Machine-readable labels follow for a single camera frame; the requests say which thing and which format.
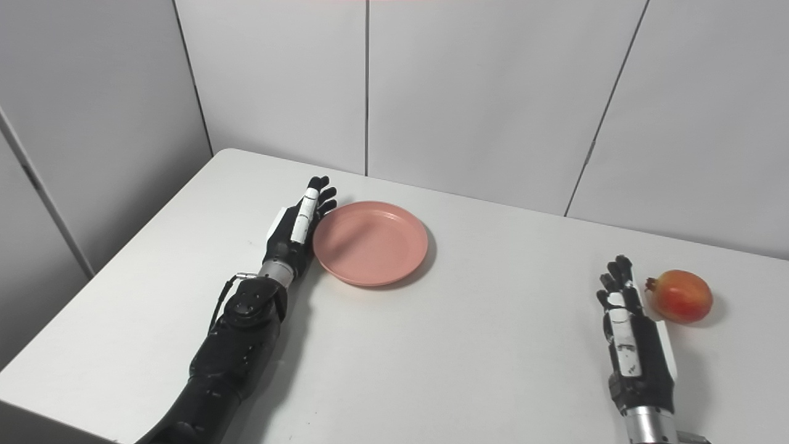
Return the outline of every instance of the white finger segment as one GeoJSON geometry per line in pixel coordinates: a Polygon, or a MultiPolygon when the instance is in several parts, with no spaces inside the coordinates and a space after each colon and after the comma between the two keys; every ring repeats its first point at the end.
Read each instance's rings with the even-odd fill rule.
{"type": "MultiPolygon", "coordinates": [[[[625,306],[625,298],[619,292],[608,295],[608,302],[611,305],[625,306]]],[[[633,326],[630,324],[630,312],[626,308],[612,308],[608,311],[608,317],[611,319],[619,371],[625,378],[638,378],[641,376],[641,360],[638,358],[638,346],[633,335],[633,326]]]]}
{"type": "Polygon", "coordinates": [[[291,242],[304,243],[307,239],[307,230],[312,222],[312,217],[315,215],[315,207],[318,206],[318,190],[315,188],[308,188],[304,193],[304,198],[301,200],[301,207],[299,207],[296,222],[294,223],[294,230],[290,233],[291,242]]]}

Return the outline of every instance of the robotic hand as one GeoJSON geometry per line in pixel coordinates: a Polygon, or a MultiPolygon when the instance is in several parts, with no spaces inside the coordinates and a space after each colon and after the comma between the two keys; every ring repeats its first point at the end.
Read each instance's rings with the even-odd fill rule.
{"type": "Polygon", "coordinates": [[[328,177],[313,177],[304,197],[285,210],[267,242],[257,274],[239,273],[219,296],[208,336],[189,380],[170,410],[137,444],[219,444],[241,402],[254,392],[271,358],[287,312],[288,287],[312,256],[312,233],[337,206],[328,177]],[[241,279],[221,317],[219,308],[241,279]]]}
{"type": "Polygon", "coordinates": [[[709,444],[703,436],[675,428],[674,353],[665,322],[655,322],[644,313],[632,268],[628,258],[617,256],[608,263],[608,273],[600,276],[605,290],[597,292],[614,367],[608,388],[625,420],[630,443],[709,444]]]}

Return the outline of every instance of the white wall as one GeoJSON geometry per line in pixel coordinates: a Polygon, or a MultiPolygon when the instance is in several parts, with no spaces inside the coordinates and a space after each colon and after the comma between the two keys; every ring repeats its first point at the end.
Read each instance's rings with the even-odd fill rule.
{"type": "Polygon", "coordinates": [[[2,369],[88,282],[88,277],[3,134],[0,134],[0,209],[2,369]]]}
{"type": "Polygon", "coordinates": [[[0,106],[101,268],[210,158],[171,2],[6,0],[0,106]]]}
{"type": "Polygon", "coordinates": [[[644,4],[371,2],[370,175],[564,214],[644,4]]]}
{"type": "Polygon", "coordinates": [[[786,17],[650,2],[569,216],[789,259],[786,17]]]}
{"type": "Polygon", "coordinates": [[[215,150],[365,171],[365,2],[177,0],[215,150]]]}

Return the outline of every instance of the robot finger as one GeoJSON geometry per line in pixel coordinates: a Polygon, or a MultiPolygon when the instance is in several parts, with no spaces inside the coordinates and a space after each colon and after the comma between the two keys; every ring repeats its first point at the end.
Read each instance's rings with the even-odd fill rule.
{"type": "Polygon", "coordinates": [[[321,191],[320,195],[318,196],[318,205],[323,205],[325,201],[333,198],[336,195],[337,195],[337,189],[334,187],[327,188],[326,190],[321,191]]]}
{"type": "Polygon", "coordinates": [[[609,293],[618,292],[619,288],[616,286],[616,281],[610,274],[601,274],[600,275],[600,282],[603,283],[603,287],[609,293]]]}
{"type": "Polygon", "coordinates": [[[319,208],[318,208],[318,216],[323,217],[326,216],[326,213],[329,213],[331,210],[337,208],[337,201],[334,199],[325,201],[319,208]]]}
{"type": "Polygon", "coordinates": [[[609,262],[608,263],[608,272],[611,274],[611,277],[614,278],[616,281],[616,289],[621,290],[625,286],[625,280],[622,277],[622,270],[619,268],[619,264],[616,262],[609,262]]]}

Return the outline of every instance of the wall seam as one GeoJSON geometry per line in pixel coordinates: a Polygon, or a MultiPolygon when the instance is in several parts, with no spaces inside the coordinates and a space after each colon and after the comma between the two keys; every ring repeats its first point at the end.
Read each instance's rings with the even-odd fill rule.
{"type": "Polygon", "coordinates": [[[633,43],[635,43],[638,31],[641,29],[641,23],[644,21],[644,15],[646,15],[646,10],[649,8],[650,1],[651,0],[646,0],[646,3],[644,3],[644,9],[641,11],[641,16],[638,18],[638,23],[636,24],[636,28],[633,31],[633,36],[630,38],[630,44],[627,46],[627,51],[625,51],[625,57],[622,60],[622,65],[619,66],[619,72],[616,74],[616,79],[614,80],[614,85],[611,88],[611,93],[608,94],[608,101],[605,103],[605,107],[603,108],[603,114],[600,116],[600,121],[597,123],[597,129],[595,130],[594,136],[592,137],[592,143],[589,144],[589,151],[586,152],[586,158],[584,159],[584,164],[581,166],[581,172],[578,174],[578,179],[575,181],[575,187],[573,188],[573,193],[570,195],[570,201],[567,202],[567,208],[564,210],[565,217],[567,217],[567,214],[570,213],[570,207],[573,205],[573,199],[575,199],[575,194],[578,192],[578,187],[581,185],[581,178],[586,171],[586,165],[588,165],[589,160],[592,159],[592,152],[594,151],[595,145],[597,144],[597,136],[600,135],[600,129],[603,127],[603,122],[605,121],[605,117],[608,114],[608,108],[611,106],[611,101],[614,99],[616,87],[619,86],[619,79],[622,77],[622,72],[625,70],[627,59],[630,57],[630,51],[633,49],[633,43]]]}
{"type": "Polygon", "coordinates": [[[17,158],[17,162],[19,162],[19,165],[22,166],[25,174],[28,175],[33,188],[36,190],[36,193],[38,193],[41,202],[47,209],[47,212],[49,213],[50,218],[54,222],[55,226],[60,231],[61,236],[63,236],[63,240],[65,240],[66,245],[68,246],[69,250],[71,250],[74,258],[80,265],[80,268],[82,268],[83,273],[85,273],[85,276],[89,280],[92,279],[95,276],[95,271],[93,270],[93,267],[91,267],[88,257],[82,251],[79,244],[77,244],[77,241],[71,234],[68,225],[60,215],[58,207],[52,200],[52,197],[47,191],[47,187],[44,185],[44,182],[41,180],[41,176],[36,170],[36,166],[33,164],[30,156],[28,156],[27,152],[24,150],[18,134],[11,126],[11,121],[8,119],[6,113],[2,110],[2,107],[0,107],[0,135],[6,139],[9,147],[11,147],[11,152],[13,152],[14,156],[17,158]]]}
{"type": "Polygon", "coordinates": [[[181,34],[181,44],[184,47],[184,55],[186,55],[186,65],[189,67],[189,78],[192,79],[192,87],[195,90],[195,98],[197,99],[197,110],[200,112],[200,121],[203,123],[203,131],[205,132],[205,139],[208,141],[208,151],[211,157],[214,156],[214,147],[211,145],[211,136],[208,135],[208,124],[205,122],[205,113],[203,113],[203,102],[200,101],[200,93],[197,91],[197,82],[195,81],[195,72],[192,68],[192,59],[189,57],[189,49],[186,47],[186,37],[184,36],[184,28],[181,25],[181,15],[178,14],[178,5],[175,0],[173,3],[173,11],[175,12],[175,21],[178,23],[178,33],[181,34]]]}

